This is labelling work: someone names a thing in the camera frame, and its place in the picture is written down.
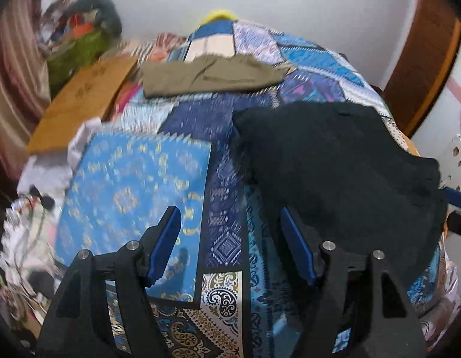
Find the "black pants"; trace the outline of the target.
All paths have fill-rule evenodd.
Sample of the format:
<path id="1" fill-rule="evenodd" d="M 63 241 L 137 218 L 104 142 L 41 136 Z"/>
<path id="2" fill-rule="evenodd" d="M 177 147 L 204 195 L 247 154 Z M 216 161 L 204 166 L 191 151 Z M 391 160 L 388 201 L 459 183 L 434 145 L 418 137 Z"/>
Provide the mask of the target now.
<path id="1" fill-rule="evenodd" d="M 439 165 L 401 148 L 374 108 L 297 101 L 232 121 L 278 249 L 291 207 L 348 252 L 383 251 L 405 287 L 428 267 L 447 210 Z"/>

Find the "white suitcase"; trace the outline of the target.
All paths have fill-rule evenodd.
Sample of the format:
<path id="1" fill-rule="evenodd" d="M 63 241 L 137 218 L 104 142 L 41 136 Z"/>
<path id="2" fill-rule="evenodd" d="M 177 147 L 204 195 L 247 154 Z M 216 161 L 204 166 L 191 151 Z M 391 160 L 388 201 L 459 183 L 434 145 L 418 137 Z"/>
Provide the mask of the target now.
<path id="1" fill-rule="evenodd" d="M 461 136 L 456 134 L 437 159 L 441 173 L 441 188 L 461 192 Z"/>

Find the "blue patchwork bed cover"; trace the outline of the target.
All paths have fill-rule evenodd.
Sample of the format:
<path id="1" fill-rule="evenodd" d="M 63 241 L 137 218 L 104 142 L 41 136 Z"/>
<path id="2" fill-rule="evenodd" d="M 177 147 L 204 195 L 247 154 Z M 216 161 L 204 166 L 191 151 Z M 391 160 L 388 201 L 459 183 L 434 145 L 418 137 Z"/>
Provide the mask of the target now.
<path id="1" fill-rule="evenodd" d="M 374 108 L 409 152 L 388 107 L 338 53 L 243 21 L 200 27 L 165 62 L 238 54 L 286 69 L 284 81 L 157 98 L 142 87 L 122 124 L 90 138 L 64 198 L 55 243 L 63 277 L 39 356 L 426 356 L 415 294 L 437 266 L 440 238 L 405 287 L 383 251 L 348 252 L 286 207 L 313 253 L 308 285 L 287 242 L 277 248 L 232 121 L 249 107 L 348 102 Z M 163 276 L 145 286 L 142 236 L 169 206 L 181 229 Z"/>

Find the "white cloth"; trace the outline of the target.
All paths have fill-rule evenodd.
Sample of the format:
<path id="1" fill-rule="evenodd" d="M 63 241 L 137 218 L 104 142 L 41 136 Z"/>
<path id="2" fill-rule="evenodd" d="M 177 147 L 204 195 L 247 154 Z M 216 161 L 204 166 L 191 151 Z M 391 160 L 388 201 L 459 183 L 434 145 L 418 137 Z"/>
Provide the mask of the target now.
<path id="1" fill-rule="evenodd" d="M 100 118 L 89 119 L 79 127 L 67 148 L 30 156 L 18 180 L 17 194 L 28 193 L 32 186 L 41 193 L 65 190 L 90 138 L 101 127 Z"/>

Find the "wooden lap desk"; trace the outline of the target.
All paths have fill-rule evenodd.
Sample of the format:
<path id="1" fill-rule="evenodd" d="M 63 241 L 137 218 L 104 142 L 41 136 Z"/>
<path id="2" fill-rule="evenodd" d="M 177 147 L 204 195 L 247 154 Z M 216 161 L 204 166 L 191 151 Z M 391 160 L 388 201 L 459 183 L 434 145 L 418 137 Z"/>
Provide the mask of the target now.
<path id="1" fill-rule="evenodd" d="M 65 149 L 82 123 L 94 117 L 103 119 L 136 63 L 136 57 L 119 56 L 80 68 L 47 108 L 27 153 Z"/>

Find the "brown wooden door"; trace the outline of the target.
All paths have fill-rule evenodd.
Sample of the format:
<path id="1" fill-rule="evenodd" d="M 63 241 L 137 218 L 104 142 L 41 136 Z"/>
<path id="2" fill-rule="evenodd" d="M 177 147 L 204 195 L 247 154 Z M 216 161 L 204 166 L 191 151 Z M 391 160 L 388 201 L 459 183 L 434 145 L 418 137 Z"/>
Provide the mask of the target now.
<path id="1" fill-rule="evenodd" d="M 398 128 L 411 137 L 441 93 L 461 43 L 446 0 L 418 0 L 400 58 L 383 91 Z"/>

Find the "folded khaki pants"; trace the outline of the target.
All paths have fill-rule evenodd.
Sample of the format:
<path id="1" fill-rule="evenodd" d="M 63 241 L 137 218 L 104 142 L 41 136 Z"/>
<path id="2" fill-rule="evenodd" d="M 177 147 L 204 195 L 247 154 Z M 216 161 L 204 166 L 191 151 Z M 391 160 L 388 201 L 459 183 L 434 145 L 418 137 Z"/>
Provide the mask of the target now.
<path id="1" fill-rule="evenodd" d="M 287 70 L 251 55 L 203 55 L 193 61 L 148 61 L 140 68 L 148 98 L 223 91 L 258 91 L 284 81 Z"/>

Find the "orange striped blanket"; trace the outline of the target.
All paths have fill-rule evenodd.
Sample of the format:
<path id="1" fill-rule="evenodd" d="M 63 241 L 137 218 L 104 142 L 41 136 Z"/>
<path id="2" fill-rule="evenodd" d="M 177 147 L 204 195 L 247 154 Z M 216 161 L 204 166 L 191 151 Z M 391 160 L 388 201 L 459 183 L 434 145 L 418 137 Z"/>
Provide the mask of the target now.
<path id="1" fill-rule="evenodd" d="M 164 61 L 170 52 L 184 44 L 187 38 L 174 33 L 159 33 L 151 41 L 130 39 L 117 43 L 108 51 L 111 56 L 136 57 L 136 64 L 142 65 L 147 61 Z"/>

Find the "green fabric bag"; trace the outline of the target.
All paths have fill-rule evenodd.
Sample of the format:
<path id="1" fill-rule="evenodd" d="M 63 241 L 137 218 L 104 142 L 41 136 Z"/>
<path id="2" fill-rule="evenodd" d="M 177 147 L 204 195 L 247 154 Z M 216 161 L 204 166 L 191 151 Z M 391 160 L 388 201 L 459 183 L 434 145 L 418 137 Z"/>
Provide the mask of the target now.
<path id="1" fill-rule="evenodd" d="M 101 30 L 95 30 L 62 45 L 52 53 L 47 58 L 52 96 L 55 96 L 81 67 L 94 64 L 110 45 L 110 37 Z"/>

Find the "striped pink curtain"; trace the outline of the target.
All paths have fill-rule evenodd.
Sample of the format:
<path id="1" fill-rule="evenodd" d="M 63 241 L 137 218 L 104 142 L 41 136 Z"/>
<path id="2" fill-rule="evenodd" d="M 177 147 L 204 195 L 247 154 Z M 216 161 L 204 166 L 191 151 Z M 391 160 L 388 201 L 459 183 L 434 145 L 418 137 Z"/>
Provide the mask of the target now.
<path id="1" fill-rule="evenodd" d="M 0 10 L 0 169 L 17 179 L 27 144 L 51 103 L 47 63 L 35 34 L 42 0 L 9 0 Z"/>

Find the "yellow curved foam tube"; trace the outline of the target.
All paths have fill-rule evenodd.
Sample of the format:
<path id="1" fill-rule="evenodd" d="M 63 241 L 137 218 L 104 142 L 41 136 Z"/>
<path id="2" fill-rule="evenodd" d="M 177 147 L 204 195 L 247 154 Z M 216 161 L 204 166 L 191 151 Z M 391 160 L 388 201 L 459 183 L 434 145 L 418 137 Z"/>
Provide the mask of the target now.
<path id="1" fill-rule="evenodd" d="M 199 26 L 201 27 L 205 24 L 210 24 L 218 20 L 236 21 L 238 20 L 238 17 L 231 10 L 225 10 L 225 9 L 211 10 L 210 13 L 208 13 L 206 16 L 204 16 L 203 19 L 201 19 Z"/>

